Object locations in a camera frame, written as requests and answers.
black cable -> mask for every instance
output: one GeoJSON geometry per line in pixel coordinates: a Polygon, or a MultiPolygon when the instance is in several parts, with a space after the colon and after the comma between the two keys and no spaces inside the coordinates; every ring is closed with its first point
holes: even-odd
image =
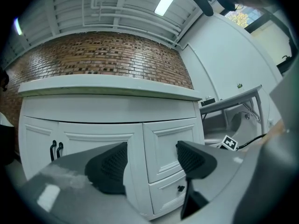
{"type": "Polygon", "coordinates": [[[264,137],[265,135],[266,135],[266,133],[265,133],[265,134],[262,134],[262,135],[259,135],[259,136],[257,136],[257,137],[255,137],[254,139],[248,141],[247,143],[245,143],[245,144],[243,144],[243,145],[237,147],[236,150],[239,150],[239,149],[241,149],[241,148],[246,147],[248,144],[251,144],[253,141],[256,141],[257,139],[262,138],[262,137],[264,137]]]}

window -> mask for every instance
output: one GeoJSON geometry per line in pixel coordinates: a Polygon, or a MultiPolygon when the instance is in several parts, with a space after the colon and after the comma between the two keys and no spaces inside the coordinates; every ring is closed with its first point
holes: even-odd
{"type": "Polygon", "coordinates": [[[253,38],[272,57],[283,75],[290,68],[298,50],[292,40],[289,28],[278,19],[279,12],[277,9],[271,13],[263,8],[256,9],[238,5],[236,11],[224,10],[221,15],[251,33],[253,38]]]}

black handle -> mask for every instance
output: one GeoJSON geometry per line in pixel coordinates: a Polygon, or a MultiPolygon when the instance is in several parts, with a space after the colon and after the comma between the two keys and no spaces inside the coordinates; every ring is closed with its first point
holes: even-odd
{"type": "Polygon", "coordinates": [[[51,161],[54,161],[54,154],[53,154],[53,148],[57,146],[57,143],[55,140],[53,140],[53,144],[50,147],[50,156],[51,156],[51,161]]]}
{"type": "Polygon", "coordinates": [[[59,147],[56,150],[57,158],[60,158],[60,150],[64,148],[64,144],[62,142],[59,143],[59,147]]]}
{"type": "Polygon", "coordinates": [[[178,191],[182,192],[185,189],[185,186],[178,186],[178,191]]]}

brick wall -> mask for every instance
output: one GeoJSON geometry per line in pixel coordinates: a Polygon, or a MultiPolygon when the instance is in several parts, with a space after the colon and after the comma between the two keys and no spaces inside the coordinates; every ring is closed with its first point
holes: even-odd
{"type": "Polygon", "coordinates": [[[63,36],[25,53],[8,68],[8,90],[0,91],[0,112],[16,127],[22,82],[72,74],[117,75],[153,80],[193,89],[176,50],[142,37],[112,32],[63,36]]]}

white countertop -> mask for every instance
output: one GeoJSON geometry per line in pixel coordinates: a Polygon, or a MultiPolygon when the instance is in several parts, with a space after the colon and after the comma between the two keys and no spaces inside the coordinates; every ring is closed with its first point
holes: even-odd
{"type": "Polygon", "coordinates": [[[200,92],[156,81],[111,75],[67,75],[22,83],[19,94],[105,94],[200,101],[200,92]]]}

